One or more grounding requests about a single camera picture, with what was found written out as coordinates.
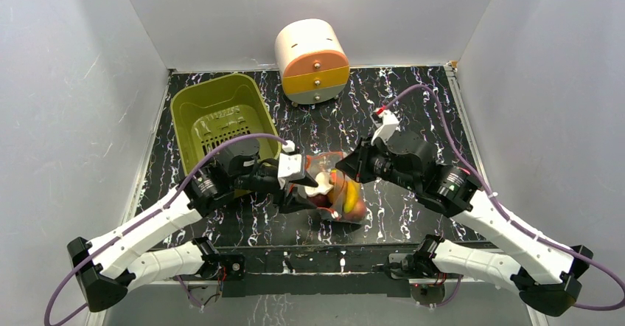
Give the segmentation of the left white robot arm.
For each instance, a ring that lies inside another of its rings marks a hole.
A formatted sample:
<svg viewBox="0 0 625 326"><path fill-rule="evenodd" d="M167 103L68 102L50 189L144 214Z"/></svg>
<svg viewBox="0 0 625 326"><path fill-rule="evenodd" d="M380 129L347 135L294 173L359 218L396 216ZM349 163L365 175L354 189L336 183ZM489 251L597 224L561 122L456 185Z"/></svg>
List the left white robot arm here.
<svg viewBox="0 0 625 326"><path fill-rule="evenodd" d="M87 308L107 310L130 291L173 277L241 280L244 257L220 253L205 237L169 249L156 250L156 244L226 206L240 190L272 195L287 212L311 209L306 190L318 183L307 172L304 154L293 142L283 141L277 158L262 159L262 139L253 133L226 140L141 214L100 237L71 241L72 274Z"/></svg>

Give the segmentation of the clear zip bag orange zipper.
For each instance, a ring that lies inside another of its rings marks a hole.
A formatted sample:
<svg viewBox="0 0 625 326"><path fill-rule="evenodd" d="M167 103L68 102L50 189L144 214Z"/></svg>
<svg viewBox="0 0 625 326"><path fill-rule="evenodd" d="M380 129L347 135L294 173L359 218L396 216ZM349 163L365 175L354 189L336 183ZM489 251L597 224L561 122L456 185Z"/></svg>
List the clear zip bag orange zipper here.
<svg viewBox="0 0 625 326"><path fill-rule="evenodd" d="M341 151L307 156L306 170L318 186L305 192L323 220L361 224L367 213L362 185L335 167L345 156Z"/></svg>

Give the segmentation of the olive green plastic basket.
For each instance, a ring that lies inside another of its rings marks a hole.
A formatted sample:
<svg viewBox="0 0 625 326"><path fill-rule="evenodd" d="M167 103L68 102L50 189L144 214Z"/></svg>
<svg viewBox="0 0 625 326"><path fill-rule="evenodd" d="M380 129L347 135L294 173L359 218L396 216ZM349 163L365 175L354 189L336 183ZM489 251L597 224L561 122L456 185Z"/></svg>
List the olive green plastic basket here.
<svg viewBox="0 0 625 326"><path fill-rule="evenodd" d="M214 199L214 149L237 136L259 138L260 157L278 160L282 149L277 130L256 81L228 74L185 88L170 110L184 173L191 177L184 192L192 199Z"/></svg>

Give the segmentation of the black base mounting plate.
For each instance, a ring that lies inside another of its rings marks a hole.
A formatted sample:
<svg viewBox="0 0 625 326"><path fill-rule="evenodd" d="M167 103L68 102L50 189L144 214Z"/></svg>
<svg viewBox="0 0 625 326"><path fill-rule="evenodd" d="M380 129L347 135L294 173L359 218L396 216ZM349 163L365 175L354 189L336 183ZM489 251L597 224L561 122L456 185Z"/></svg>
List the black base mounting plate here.
<svg viewBox="0 0 625 326"><path fill-rule="evenodd" d="M226 281L226 297L268 294L343 295L382 294L410 297L412 287L433 284L436 278L391 279L373 267L390 254L412 254L415 243L221 246L222 253L245 258L242 280Z"/></svg>

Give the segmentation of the yellow toy banana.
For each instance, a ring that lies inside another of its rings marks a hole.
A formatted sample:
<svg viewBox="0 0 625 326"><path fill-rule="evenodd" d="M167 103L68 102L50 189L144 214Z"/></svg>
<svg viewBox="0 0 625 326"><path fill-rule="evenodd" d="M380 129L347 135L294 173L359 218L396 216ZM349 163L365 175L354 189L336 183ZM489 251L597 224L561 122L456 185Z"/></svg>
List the yellow toy banana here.
<svg viewBox="0 0 625 326"><path fill-rule="evenodd" d="M343 203L343 212L351 214L355 210L357 202L360 200L360 184L354 181L346 183L345 201Z"/></svg>

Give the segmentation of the white toy mushroom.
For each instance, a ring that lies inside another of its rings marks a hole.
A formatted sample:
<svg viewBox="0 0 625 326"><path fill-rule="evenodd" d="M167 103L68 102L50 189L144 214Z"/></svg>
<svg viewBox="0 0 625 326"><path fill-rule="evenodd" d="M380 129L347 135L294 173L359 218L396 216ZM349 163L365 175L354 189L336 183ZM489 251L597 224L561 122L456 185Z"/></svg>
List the white toy mushroom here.
<svg viewBox="0 0 625 326"><path fill-rule="evenodd" d="M315 177L316 187L305 187L307 197L315 197L317 195L327 195L334 189L334 180L330 172L320 172Z"/></svg>

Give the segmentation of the dark red toy fruit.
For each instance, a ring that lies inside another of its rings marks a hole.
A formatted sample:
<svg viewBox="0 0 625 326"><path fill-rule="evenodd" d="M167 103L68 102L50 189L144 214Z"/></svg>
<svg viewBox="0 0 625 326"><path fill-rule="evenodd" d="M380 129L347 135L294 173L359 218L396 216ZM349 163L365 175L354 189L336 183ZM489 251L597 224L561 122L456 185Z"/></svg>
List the dark red toy fruit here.
<svg viewBox="0 0 625 326"><path fill-rule="evenodd" d="M317 208L330 208L332 203L327 195L314 195L308 198Z"/></svg>

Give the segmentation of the aluminium frame rail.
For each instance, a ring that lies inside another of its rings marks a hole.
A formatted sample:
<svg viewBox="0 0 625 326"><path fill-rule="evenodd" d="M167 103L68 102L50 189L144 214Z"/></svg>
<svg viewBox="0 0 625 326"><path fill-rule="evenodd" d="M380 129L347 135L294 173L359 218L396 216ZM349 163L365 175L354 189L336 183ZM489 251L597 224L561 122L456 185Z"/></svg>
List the aluminium frame rail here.
<svg viewBox="0 0 625 326"><path fill-rule="evenodd" d="M385 246L342 249L245 249L245 276L225 284L191 281L204 303L193 307L174 282L131 292L88 325L546 325L547 319L514 294L470 278L455 288L448 277L392 280L371 267Z"/></svg>

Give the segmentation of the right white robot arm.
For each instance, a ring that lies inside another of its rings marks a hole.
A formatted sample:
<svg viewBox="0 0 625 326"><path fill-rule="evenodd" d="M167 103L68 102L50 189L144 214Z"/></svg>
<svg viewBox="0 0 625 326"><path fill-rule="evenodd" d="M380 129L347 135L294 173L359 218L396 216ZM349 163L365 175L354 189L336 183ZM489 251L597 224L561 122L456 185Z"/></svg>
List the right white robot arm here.
<svg viewBox="0 0 625 326"><path fill-rule="evenodd" d="M382 179L411 191L425 208L484 236L499 248L494 254L427 235L412 254L392 253L375 270L394 279L457 274L516 293L534 310L561 316L577 301L579 278L593 253L584 246L540 243L535 232L501 215L477 177L436 160L436 147L410 131L389 140L361 139L336 168L359 183Z"/></svg>

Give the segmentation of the orange peach toy fruit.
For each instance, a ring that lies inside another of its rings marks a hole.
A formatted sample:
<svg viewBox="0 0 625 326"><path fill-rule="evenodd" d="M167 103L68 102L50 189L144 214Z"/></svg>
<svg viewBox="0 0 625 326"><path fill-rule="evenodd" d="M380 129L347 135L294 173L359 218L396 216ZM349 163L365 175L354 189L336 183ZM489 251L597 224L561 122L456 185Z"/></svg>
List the orange peach toy fruit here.
<svg viewBox="0 0 625 326"><path fill-rule="evenodd" d="M345 201L346 183L349 178L346 177L342 171L336 169L332 170L330 173L334 180L334 189L331 190L327 196L332 205L339 209L343 207Z"/></svg>

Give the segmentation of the white cylindrical drawer cabinet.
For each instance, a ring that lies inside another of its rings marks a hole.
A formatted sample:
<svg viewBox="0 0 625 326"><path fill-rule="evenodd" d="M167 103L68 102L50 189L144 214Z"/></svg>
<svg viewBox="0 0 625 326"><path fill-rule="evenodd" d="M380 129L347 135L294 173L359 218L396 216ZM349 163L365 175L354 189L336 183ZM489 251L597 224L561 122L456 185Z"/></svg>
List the white cylindrical drawer cabinet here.
<svg viewBox="0 0 625 326"><path fill-rule="evenodd" d="M349 79L349 60L324 20L288 24L276 36L274 53L284 95L294 106L336 99Z"/></svg>

